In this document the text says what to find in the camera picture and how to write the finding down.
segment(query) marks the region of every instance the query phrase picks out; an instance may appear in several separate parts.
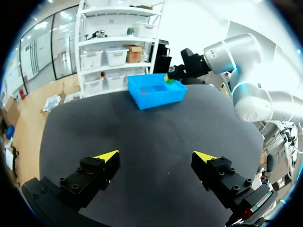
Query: blue plastic bin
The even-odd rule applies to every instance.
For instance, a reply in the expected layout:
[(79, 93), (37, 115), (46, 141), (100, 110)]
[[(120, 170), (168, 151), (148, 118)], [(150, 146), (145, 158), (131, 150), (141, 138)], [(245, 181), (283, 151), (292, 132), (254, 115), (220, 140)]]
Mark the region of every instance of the blue plastic bin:
[(140, 110), (183, 100), (187, 88), (177, 81), (168, 85), (164, 77), (165, 74), (128, 77), (128, 91)]

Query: glass door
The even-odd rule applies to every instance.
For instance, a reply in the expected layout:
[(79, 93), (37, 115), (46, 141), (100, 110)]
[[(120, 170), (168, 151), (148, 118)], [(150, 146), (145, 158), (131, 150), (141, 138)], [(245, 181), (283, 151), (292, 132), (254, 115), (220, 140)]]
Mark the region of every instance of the glass door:
[(75, 23), (78, 6), (55, 14), (53, 22), (53, 63), (57, 79), (76, 73)]

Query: shelf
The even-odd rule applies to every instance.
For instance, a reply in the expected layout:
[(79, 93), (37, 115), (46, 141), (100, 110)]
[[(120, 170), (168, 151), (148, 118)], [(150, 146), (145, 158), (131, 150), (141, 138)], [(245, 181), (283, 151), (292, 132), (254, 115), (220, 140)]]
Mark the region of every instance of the shelf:
[(137, 7), (96, 7), (81, 10), (86, 17), (101, 16), (101, 15), (135, 15), (142, 17), (150, 17), (154, 15), (161, 15), (150, 9), (142, 9)]
[(94, 73), (94, 72), (102, 72), (106, 70), (117, 70), (117, 69), (126, 69), (126, 68), (138, 68), (138, 67), (150, 67), (152, 64), (149, 62), (140, 62), (140, 63), (126, 63), (124, 65), (118, 65), (118, 66), (101, 66), (99, 68), (91, 69), (91, 70), (83, 70), (81, 71), (81, 75)]
[(86, 41), (79, 42), (79, 46), (85, 46), (85, 45), (89, 45), (89, 44), (106, 43), (106, 42), (118, 42), (118, 41), (154, 43), (154, 42), (156, 42), (156, 39), (140, 38), (140, 37), (134, 37), (134, 36), (96, 38), (96, 39), (91, 39), (91, 40), (86, 40)]
[(118, 92), (118, 91), (127, 91), (127, 90), (128, 90), (128, 88), (127, 88), (127, 82), (126, 81), (124, 81), (124, 84), (123, 84), (122, 88), (110, 90), (109, 87), (108, 87), (108, 82), (105, 79), (104, 82), (103, 82), (103, 91), (94, 93), (92, 95), (85, 95), (85, 97), (87, 98), (87, 97), (98, 96), (98, 95), (103, 95), (103, 94), (108, 94), (108, 93), (113, 93), (113, 92)]
[(103, 95), (103, 94), (108, 94), (108, 93), (113, 93), (113, 92), (118, 92), (118, 91), (127, 91), (127, 87), (122, 87), (122, 88), (114, 89), (114, 90), (109, 90), (109, 89), (106, 87), (106, 88), (104, 88), (104, 90), (101, 91), (101, 92), (95, 93), (95, 94), (93, 94), (93, 95), (86, 95), (85, 97), (88, 98), (88, 97), (92, 97), (92, 96), (98, 96), (98, 95)]

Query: green object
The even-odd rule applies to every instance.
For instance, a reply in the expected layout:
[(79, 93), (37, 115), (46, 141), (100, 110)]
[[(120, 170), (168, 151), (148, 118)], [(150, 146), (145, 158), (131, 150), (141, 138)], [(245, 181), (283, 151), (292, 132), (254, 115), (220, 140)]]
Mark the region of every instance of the green object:
[(127, 34), (128, 34), (128, 35), (133, 35), (133, 34), (134, 34), (134, 28), (133, 28), (133, 27), (129, 27), (129, 28), (127, 29)]
[(175, 79), (169, 79), (168, 81), (166, 81), (166, 84), (171, 85), (171, 84), (173, 84), (175, 82), (176, 82)]

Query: white shelving unit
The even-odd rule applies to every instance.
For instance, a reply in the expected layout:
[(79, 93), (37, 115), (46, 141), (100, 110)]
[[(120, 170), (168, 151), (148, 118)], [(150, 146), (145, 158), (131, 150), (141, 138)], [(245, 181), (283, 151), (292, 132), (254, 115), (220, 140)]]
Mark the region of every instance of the white shelving unit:
[[(103, 90), (92, 95), (87, 95), (84, 77), (87, 74), (106, 72), (108, 70), (126, 70), (129, 68), (137, 68), (144, 73), (153, 72), (156, 54), (159, 45), (159, 28), (163, 18), (163, 13), (166, 7), (166, 0), (159, 0), (159, 3), (154, 4), (153, 9), (143, 9), (137, 7), (126, 6), (94, 6), (94, 0), (80, 0), (79, 9), (76, 19), (75, 28), (75, 56), (78, 72), (78, 79), (82, 97), (90, 97), (111, 92), (127, 90), (127, 83), (119, 89), (110, 90), (107, 82), (103, 83)], [(157, 26), (155, 38), (141, 38), (135, 36), (127, 36), (127, 28), (136, 22), (143, 22)], [(104, 30), (108, 35), (106, 38), (96, 38), (86, 40), (85, 35), (92, 35), (93, 32)], [(140, 63), (125, 63), (124, 65), (110, 67), (107, 65), (105, 56), (102, 57), (101, 67), (84, 70), (81, 66), (80, 55), (84, 50), (100, 49), (104, 50), (108, 47), (119, 46), (126, 44), (135, 44), (144, 47), (145, 54), (150, 54), (151, 46), (151, 62)]]

